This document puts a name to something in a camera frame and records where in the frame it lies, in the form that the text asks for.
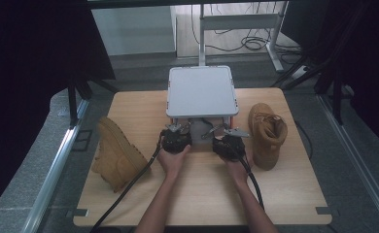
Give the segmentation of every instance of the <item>aluminum rail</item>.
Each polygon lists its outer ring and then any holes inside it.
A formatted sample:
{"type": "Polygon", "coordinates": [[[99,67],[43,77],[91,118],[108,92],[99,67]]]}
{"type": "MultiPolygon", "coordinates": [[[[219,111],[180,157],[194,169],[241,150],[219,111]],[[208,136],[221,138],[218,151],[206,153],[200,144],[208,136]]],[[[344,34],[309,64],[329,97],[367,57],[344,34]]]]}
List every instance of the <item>aluminum rail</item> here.
{"type": "Polygon", "coordinates": [[[38,230],[39,224],[44,216],[45,210],[50,203],[53,191],[55,190],[56,184],[61,175],[62,169],[65,166],[66,159],[69,152],[75,142],[75,139],[80,130],[82,118],[86,113],[88,102],[82,100],[80,106],[78,107],[78,122],[74,128],[68,129],[62,140],[58,152],[56,153],[55,159],[51,165],[50,170],[42,184],[41,190],[38,193],[35,203],[32,206],[31,211],[26,219],[25,224],[21,230],[21,233],[34,233],[38,230]]]}
{"type": "Polygon", "coordinates": [[[364,184],[365,188],[367,189],[367,192],[371,196],[371,199],[373,200],[374,204],[376,205],[379,211],[379,184],[378,182],[375,181],[374,177],[372,176],[371,172],[366,166],[364,160],[362,159],[362,156],[360,155],[359,151],[357,150],[350,136],[347,134],[347,131],[345,130],[344,126],[340,125],[335,119],[335,117],[333,116],[333,114],[331,113],[330,111],[331,106],[329,105],[327,98],[325,96],[320,96],[320,95],[317,95],[317,98],[319,102],[321,103],[321,105],[323,106],[323,109],[327,115],[329,123],[331,124],[333,130],[338,136],[338,139],[341,141],[341,144],[343,145],[345,151],[347,152],[347,155],[350,158],[351,162],[353,163],[353,166],[356,168],[356,171],[359,174],[362,180],[362,183],[364,184]]]}

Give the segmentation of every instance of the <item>wall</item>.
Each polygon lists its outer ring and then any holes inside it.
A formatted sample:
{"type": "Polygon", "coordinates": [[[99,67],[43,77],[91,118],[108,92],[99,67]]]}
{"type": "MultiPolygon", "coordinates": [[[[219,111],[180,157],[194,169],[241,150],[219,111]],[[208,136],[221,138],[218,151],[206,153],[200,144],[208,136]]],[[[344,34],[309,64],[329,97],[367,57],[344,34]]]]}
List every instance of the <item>wall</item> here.
{"type": "Polygon", "coordinates": [[[176,50],[175,8],[92,10],[108,55],[176,50]]]}

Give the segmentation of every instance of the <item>forearm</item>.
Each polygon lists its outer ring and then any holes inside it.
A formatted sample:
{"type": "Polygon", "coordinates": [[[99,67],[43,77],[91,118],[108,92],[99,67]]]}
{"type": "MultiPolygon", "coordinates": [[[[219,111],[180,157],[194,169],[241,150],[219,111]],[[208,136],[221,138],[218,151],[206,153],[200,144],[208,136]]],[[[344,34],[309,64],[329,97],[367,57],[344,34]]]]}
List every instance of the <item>forearm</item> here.
{"type": "Polygon", "coordinates": [[[245,217],[250,227],[250,232],[278,232],[277,228],[271,222],[268,215],[259,205],[254,194],[246,183],[237,183],[236,189],[241,198],[242,206],[244,208],[245,217]]]}
{"type": "Polygon", "coordinates": [[[142,216],[135,233],[163,232],[175,181],[176,177],[174,176],[165,178],[150,206],[142,216]]]}

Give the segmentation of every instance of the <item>black curtain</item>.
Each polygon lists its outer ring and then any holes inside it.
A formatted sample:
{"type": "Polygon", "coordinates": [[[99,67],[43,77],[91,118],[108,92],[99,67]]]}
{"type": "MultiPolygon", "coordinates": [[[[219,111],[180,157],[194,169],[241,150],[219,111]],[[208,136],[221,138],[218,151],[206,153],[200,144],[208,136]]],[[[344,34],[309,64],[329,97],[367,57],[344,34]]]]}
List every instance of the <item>black curtain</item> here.
{"type": "Polygon", "coordinates": [[[71,2],[0,1],[0,195],[68,80],[115,78],[91,11],[71,2]]]}
{"type": "Polygon", "coordinates": [[[355,92],[352,106],[379,137],[379,1],[370,2],[339,65],[355,92]]]}

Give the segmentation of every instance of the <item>metal frame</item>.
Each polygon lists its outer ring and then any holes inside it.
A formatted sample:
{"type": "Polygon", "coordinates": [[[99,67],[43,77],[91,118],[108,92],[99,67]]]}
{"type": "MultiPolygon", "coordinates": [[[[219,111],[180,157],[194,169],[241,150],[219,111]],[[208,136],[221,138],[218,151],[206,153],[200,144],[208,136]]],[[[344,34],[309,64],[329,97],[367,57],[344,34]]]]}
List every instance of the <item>metal frame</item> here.
{"type": "Polygon", "coordinates": [[[200,5],[199,21],[199,66],[205,66],[205,40],[204,31],[206,30],[227,30],[227,29],[250,29],[250,28],[273,28],[271,41],[266,45],[269,56],[276,72],[284,72],[276,52],[275,43],[283,22],[284,13],[287,9],[287,1],[283,3],[282,10],[278,14],[265,15],[245,15],[245,16],[213,16],[204,15],[204,5],[200,5]]]}
{"type": "Polygon", "coordinates": [[[80,130],[82,118],[86,113],[88,106],[87,100],[82,100],[80,106],[78,107],[78,120],[76,121],[73,128],[69,128],[62,140],[58,152],[56,153],[55,159],[53,160],[52,166],[48,171],[47,177],[42,184],[41,190],[32,206],[31,211],[23,225],[21,230],[22,233],[37,232],[39,224],[44,216],[45,210],[50,203],[53,191],[55,190],[56,184],[59,180],[60,174],[65,166],[66,159],[69,152],[71,151],[72,145],[77,138],[78,131],[80,130]]]}
{"type": "Polygon", "coordinates": [[[350,161],[353,163],[353,166],[355,167],[357,173],[359,174],[359,177],[362,180],[362,183],[364,184],[365,189],[368,191],[369,195],[371,196],[372,201],[374,202],[375,206],[377,207],[379,211],[379,184],[378,182],[375,181],[370,170],[368,169],[367,165],[362,159],[362,156],[360,155],[359,151],[357,150],[350,136],[347,134],[347,131],[345,130],[344,126],[341,125],[337,121],[337,119],[334,117],[334,115],[331,113],[330,111],[331,106],[328,103],[327,97],[317,95],[317,98],[320,104],[322,105],[323,110],[335,134],[337,135],[342,146],[347,152],[347,155],[350,161]]]}

